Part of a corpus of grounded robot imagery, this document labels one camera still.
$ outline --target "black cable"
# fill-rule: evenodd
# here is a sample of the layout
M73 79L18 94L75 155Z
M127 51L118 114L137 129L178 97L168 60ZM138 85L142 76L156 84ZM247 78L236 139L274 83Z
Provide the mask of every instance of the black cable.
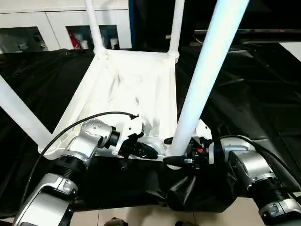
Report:
M261 154L262 156L264 156L264 154L262 152L262 151L264 151L265 153L267 153L267 154L271 155L272 157L274 157L277 160L277 162L279 162L287 170L287 172L289 174L291 174L291 176L297 181L299 186L301 186L301 181L298 179L298 177L294 173L292 173L292 171L287 167L287 165L277 155L275 155L274 153L272 153L270 150L266 149L265 147L255 143L254 141L249 140L248 138L243 137L241 135L226 135L226 136L222 136L222 137L218 137L216 139L213 139L212 141L214 142L216 140L221 140L223 138L231 138L231 137L242 139L242 140L248 142L249 144L253 145L254 148L256 149L256 151L259 154Z
M84 119L81 119L75 123L73 123L72 125L66 127L65 129L63 129L59 134L56 135L55 138L53 138L48 145L46 145L46 147L43 149L43 151L40 153L38 159L36 160L31 172L30 172L30 175L29 175L29 178L28 178L28 181L27 181L27 184L26 184L26 187L25 187L25 190L24 190L24 193L23 193L23 196L22 196L22 199L21 199L21 202L20 202L20 208L22 208L22 205L24 204L24 201L25 201L25 198L26 198L26 193L27 193L27 190L28 190L28 187L29 187L29 183L32 179L32 176L33 176L33 173L40 161L40 159L42 158L42 156L44 156L44 154L46 153L46 151L51 147L51 145L58 139L60 138L65 132L67 132L68 130L70 130L71 128L87 121L87 120L90 120L90 119L93 119L95 117L99 117L99 116L103 116L103 115L108 115L108 114L124 114L124 115L128 115L131 119L134 119L136 118L137 116L136 115L133 115L133 114L130 114L130 113L126 113L126 112L104 112L104 113L98 113L98 114L95 114L95 115L91 115L89 117L86 117Z

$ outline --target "white cabinet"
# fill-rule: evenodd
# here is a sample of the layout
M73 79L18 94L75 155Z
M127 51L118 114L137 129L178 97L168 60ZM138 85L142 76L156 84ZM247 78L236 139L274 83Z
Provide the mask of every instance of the white cabinet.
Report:
M131 48L128 0L93 2L106 46ZM85 9L84 0L1 0L0 53L73 49L68 31L92 48Z
M45 12L0 14L0 53L60 49Z
M131 31L128 10L97 10L96 19L100 25L103 41L106 35L116 31L120 48L131 48ZM61 48L73 49L68 31L90 30L88 16L85 11L47 12L47 17Z

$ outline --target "black fabric cover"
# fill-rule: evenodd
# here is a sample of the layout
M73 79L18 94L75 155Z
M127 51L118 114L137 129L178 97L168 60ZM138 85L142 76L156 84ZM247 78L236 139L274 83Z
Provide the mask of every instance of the black fabric cover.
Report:
M180 51L178 115L199 51L196 47ZM93 57L89 50L2 54L0 74L53 131ZM202 114L213 137L248 136L300 175L300 69L301 63L278 44L232 47ZM5 218L16 213L38 152L3 110L0 126L0 218ZM270 160L285 185L297 189L288 174ZM42 159L29 192L51 164ZM238 184L227 165L196 173L171 170L161 162L97 157L79 186L74 207L80 211L159 204L174 210L222 212L241 194Z

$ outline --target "metal rod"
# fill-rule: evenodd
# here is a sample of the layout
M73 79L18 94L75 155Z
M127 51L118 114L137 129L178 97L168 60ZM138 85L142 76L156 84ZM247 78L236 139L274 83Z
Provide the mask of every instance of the metal rod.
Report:
M176 0L174 4L174 19L171 30L171 39L168 54L173 57L179 57L179 42L181 34L181 26L183 19L185 0Z
M85 5L89 17L90 30L92 34L93 43L94 43L94 53L105 51L106 48L103 46L99 25L93 7L93 0L85 0Z
M3 110L33 139L39 148L44 148L52 139L51 133L1 76L0 96L0 106Z
M249 0L218 0L167 155L183 155Z

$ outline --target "floor tile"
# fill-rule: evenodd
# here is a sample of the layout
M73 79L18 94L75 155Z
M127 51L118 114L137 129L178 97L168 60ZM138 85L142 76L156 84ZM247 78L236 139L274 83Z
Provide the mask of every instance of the floor tile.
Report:
M223 213L195 213L201 226L264 226L252 199L237 198Z
M97 226L98 210L76 212L73 214L70 226Z
M129 226L173 226L178 220L193 221L192 213L176 212L159 206L138 206L101 210L98 226L103 226L113 217L123 219Z

